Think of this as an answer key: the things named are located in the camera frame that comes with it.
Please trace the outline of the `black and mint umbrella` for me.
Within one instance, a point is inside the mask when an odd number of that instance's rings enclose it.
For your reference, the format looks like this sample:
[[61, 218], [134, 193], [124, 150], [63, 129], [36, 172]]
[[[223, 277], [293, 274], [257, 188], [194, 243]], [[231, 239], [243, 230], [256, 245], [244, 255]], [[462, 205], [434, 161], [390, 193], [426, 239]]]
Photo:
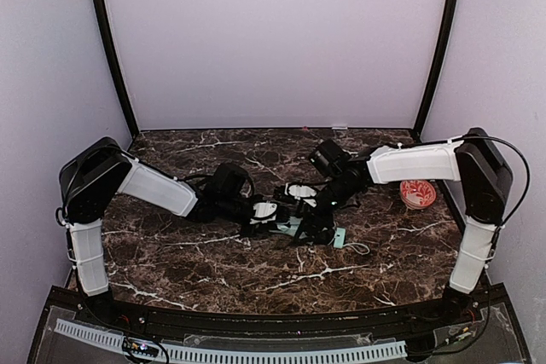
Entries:
[[370, 248], [364, 243], [350, 242], [347, 240], [346, 229], [334, 224], [332, 227], [319, 228], [312, 232], [311, 228], [301, 228], [302, 218], [290, 217], [287, 222], [277, 222], [268, 228], [269, 234], [284, 234], [291, 238], [297, 238], [298, 243], [304, 245], [330, 246], [334, 249], [350, 249], [359, 255], [367, 256]]

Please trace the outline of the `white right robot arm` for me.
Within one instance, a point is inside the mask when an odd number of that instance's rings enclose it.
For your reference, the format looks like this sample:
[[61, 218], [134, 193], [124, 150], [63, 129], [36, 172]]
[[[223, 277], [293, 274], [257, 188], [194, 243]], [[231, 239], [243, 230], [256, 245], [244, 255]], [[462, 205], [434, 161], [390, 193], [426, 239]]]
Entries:
[[306, 237], [328, 243], [333, 213], [355, 194], [373, 185], [416, 180], [459, 182], [465, 201], [465, 228], [448, 288], [471, 293], [493, 258], [498, 236], [508, 219], [513, 172], [497, 149], [500, 139], [475, 127], [462, 136], [408, 146], [385, 145], [349, 153], [328, 139], [308, 160], [324, 182], [291, 182], [277, 187], [276, 200], [299, 205], [300, 223], [294, 241]]

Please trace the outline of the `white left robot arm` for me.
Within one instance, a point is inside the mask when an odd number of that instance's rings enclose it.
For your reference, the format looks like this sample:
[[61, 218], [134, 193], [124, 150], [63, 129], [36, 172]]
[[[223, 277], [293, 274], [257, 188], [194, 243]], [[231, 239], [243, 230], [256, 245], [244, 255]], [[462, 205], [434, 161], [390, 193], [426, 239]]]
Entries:
[[86, 297], [110, 291], [102, 245], [102, 223], [117, 195], [139, 199], [195, 222], [221, 218], [240, 225], [241, 233], [274, 229], [290, 219], [290, 210], [264, 196], [242, 189], [252, 185], [248, 172], [222, 163], [211, 175], [178, 179], [124, 151], [111, 137], [103, 137], [59, 173], [61, 206], [57, 223], [67, 231], [68, 256], [78, 288]]

